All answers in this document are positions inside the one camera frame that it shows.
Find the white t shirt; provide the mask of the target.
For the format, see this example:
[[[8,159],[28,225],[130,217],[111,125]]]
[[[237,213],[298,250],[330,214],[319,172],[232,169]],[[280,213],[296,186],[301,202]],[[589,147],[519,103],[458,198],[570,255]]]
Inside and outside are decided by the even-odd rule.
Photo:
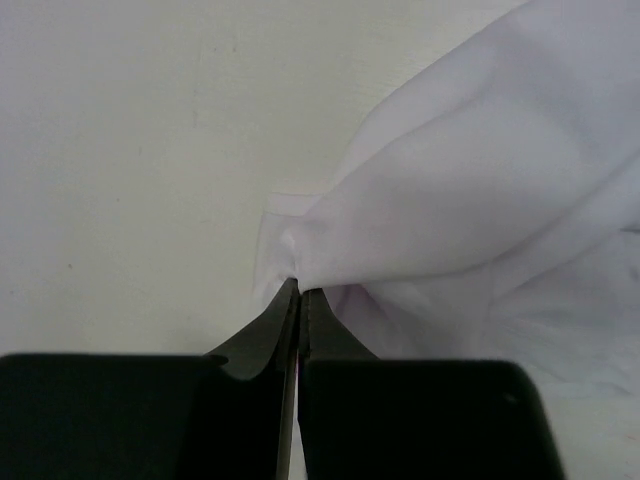
[[[324,290],[387,358],[508,360],[572,479],[639,475],[639,5],[529,1],[273,194],[254,294]]]

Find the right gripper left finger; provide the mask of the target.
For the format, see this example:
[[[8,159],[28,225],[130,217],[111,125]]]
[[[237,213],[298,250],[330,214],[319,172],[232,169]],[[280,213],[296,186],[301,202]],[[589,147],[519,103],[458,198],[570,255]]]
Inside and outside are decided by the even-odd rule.
[[[201,355],[1,360],[5,479],[284,479],[300,294]]]

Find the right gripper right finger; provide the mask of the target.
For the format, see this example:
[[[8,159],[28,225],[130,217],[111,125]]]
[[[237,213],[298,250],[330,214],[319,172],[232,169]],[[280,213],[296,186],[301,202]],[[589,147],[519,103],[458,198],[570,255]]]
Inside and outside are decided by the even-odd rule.
[[[298,422],[311,479],[561,479],[540,396],[517,365],[382,360],[301,299]]]

